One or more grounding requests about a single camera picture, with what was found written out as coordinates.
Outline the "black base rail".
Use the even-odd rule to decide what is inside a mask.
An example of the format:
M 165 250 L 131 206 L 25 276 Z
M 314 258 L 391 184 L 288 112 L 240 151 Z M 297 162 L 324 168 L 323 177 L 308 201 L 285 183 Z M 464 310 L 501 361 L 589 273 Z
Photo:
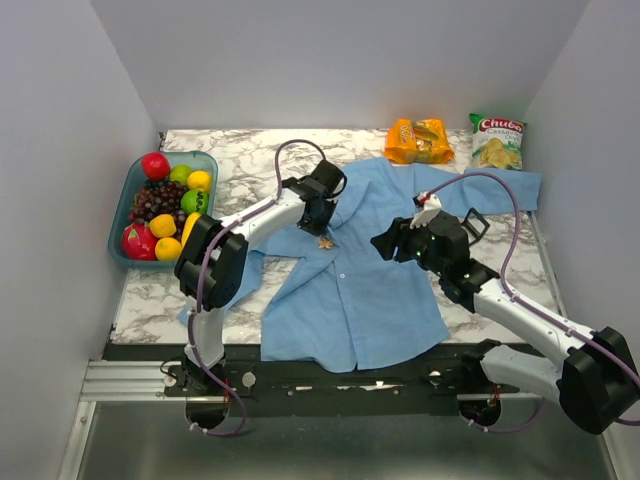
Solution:
M 493 387 L 475 362 L 486 343 L 443 344 L 382 369 L 330 373 L 311 361 L 260 360 L 256 345 L 230 345 L 212 380 L 187 360 L 179 345 L 108 344 L 103 359 L 147 368 L 160 381 L 157 398 L 183 400 L 189 420 L 217 426 L 226 417 L 355 417 L 483 412 Z

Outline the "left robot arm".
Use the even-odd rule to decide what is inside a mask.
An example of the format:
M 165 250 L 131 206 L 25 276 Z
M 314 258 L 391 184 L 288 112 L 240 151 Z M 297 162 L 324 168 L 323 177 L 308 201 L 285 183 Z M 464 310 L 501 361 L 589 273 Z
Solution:
M 201 395 L 224 384 L 217 366 L 224 359 L 225 308 L 239 291 L 250 250 L 290 225 L 321 236 L 347 185 L 342 170 L 322 160 L 309 175 L 280 180 L 276 192 L 252 207 L 195 221 L 175 265 L 180 291 L 195 301 L 187 320 L 187 382 Z

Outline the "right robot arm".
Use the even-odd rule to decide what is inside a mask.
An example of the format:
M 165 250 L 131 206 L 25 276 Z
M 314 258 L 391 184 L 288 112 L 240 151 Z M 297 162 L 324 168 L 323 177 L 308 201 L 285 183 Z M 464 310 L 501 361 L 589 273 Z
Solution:
M 519 294 L 470 248 L 482 237 L 468 220 L 437 213 L 419 225 L 395 218 L 370 242 L 383 260 L 416 262 L 435 274 L 445 296 L 502 325 L 536 349 L 516 351 L 485 341 L 460 367 L 460 379 L 480 392 L 502 384 L 534 393 L 561 407 L 579 428 L 598 435 L 639 400 L 639 375 L 626 339 L 606 327 L 577 324 Z

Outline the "green toy lime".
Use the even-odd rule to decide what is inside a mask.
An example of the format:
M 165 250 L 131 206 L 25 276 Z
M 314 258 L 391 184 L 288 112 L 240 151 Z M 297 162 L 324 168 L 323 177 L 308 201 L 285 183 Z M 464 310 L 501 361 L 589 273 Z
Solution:
M 209 203 L 209 195 L 200 190 L 188 190 L 181 198 L 181 209 L 187 214 L 205 215 Z
M 169 180 L 171 182 L 177 182 L 181 185 L 186 185 L 189 176 L 193 173 L 193 169 L 188 165 L 176 165 L 169 174 Z

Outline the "green cassava chips bag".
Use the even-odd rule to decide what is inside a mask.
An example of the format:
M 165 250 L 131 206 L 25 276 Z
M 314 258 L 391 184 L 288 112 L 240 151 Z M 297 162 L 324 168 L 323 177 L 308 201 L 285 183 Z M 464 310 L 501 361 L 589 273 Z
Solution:
M 473 126 L 471 165 L 521 171 L 521 145 L 526 123 L 471 113 Z

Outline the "orange toy fruit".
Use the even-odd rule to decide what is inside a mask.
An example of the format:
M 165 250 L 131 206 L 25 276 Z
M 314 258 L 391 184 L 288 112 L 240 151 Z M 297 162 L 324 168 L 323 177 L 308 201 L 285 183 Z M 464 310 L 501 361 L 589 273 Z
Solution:
M 155 257 L 160 262 L 176 261 L 182 253 L 182 244 L 173 237 L 161 238 L 155 245 Z
M 197 170 L 190 173 L 187 177 L 187 187 L 190 190 L 208 193 L 212 186 L 212 175 L 203 170 Z

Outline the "teal plastic fruit basin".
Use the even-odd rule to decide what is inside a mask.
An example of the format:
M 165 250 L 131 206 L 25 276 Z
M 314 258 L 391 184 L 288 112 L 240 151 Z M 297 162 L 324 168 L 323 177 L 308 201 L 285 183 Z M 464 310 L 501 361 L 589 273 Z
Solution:
M 194 170 L 207 171 L 212 175 L 207 207 L 207 214 L 211 215 L 217 188 L 218 163 L 216 160 L 208 153 L 195 150 L 189 152 L 163 152 L 163 155 L 172 167 L 184 164 Z M 134 196 L 147 180 L 141 162 L 142 158 L 138 158 L 129 167 L 112 222 L 107 248 L 113 260 L 125 268 L 142 271 L 173 271 L 175 267 L 174 262 L 134 260 L 129 258 L 121 244 L 124 230 L 130 224 L 128 215 L 130 213 L 130 207 L 134 203 Z

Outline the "yellow toy lemon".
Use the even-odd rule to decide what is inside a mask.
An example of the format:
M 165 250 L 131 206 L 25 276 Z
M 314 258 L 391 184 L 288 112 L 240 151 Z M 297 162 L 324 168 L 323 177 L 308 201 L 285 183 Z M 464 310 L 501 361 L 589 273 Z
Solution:
M 154 217 L 149 222 L 149 228 L 151 233 L 158 239 L 172 237 L 177 231 L 175 220 L 170 214 L 161 214 Z

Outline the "black brooch box red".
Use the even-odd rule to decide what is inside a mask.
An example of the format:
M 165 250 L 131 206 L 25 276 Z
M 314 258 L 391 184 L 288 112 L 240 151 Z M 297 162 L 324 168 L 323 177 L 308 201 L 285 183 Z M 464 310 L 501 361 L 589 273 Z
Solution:
M 469 245 L 480 242 L 490 228 L 489 222 L 475 208 L 470 208 L 461 222 L 461 226 L 467 231 L 470 240 Z

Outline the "pink toy dragon fruit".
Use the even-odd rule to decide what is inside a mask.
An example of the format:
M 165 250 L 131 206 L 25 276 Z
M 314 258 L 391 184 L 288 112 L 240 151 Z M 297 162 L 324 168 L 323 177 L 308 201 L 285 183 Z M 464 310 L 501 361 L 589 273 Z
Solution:
M 125 255 L 135 261 L 155 261 L 158 239 L 146 224 L 128 225 L 121 237 L 121 247 Z

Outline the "yellow toy mango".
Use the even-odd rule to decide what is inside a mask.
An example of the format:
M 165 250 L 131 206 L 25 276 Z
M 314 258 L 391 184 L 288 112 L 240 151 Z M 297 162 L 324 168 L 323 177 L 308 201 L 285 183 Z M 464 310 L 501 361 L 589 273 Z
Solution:
M 195 225 L 195 223 L 199 220 L 199 218 L 201 217 L 201 214 L 198 212 L 194 212 L 192 214 L 190 214 L 184 223 L 183 226 L 183 230 L 182 230 L 182 235 L 181 235 L 181 244 L 182 246 L 185 246 L 188 238 L 193 230 L 193 227 Z

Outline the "orange mango gummy bag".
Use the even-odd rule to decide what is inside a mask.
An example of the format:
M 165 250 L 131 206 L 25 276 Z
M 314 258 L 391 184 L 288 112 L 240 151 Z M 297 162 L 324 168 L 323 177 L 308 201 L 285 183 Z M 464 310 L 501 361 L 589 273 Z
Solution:
M 400 165 L 441 165 L 453 160 L 455 154 L 441 119 L 399 119 L 387 133 L 384 156 Z

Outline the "red toy apple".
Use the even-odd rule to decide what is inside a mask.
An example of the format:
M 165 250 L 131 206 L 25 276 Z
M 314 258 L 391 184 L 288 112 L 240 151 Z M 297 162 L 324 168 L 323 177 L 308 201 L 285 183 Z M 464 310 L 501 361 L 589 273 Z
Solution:
M 140 166 L 145 176 L 151 181 L 164 180 L 171 172 L 169 160 L 160 152 L 144 155 L 140 160 Z

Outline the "dark toy grape bunch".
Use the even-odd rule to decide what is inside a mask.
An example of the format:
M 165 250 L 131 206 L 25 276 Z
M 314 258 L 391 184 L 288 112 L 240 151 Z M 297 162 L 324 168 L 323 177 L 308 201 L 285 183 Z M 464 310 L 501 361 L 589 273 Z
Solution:
M 149 223 L 157 216 L 167 214 L 184 222 L 186 213 L 181 200 L 186 193 L 187 187 L 178 181 L 147 180 L 133 197 L 128 220 L 130 223 Z

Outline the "light blue button shirt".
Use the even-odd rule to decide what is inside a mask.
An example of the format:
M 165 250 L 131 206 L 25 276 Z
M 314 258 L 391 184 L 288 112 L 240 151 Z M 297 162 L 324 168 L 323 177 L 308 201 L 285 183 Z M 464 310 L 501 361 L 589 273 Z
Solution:
M 446 340 L 427 273 L 416 262 L 383 260 L 371 245 L 396 217 L 413 215 L 413 198 L 437 188 L 445 212 L 463 217 L 537 207 L 538 173 L 468 169 L 467 178 L 422 164 L 393 166 L 384 158 L 348 164 L 348 185 L 328 227 L 333 243 L 294 225 L 251 248 L 239 302 L 260 288 L 268 256 L 297 261 L 262 318 L 264 361 L 313 360 L 333 373 L 383 368 L 410 360 Z

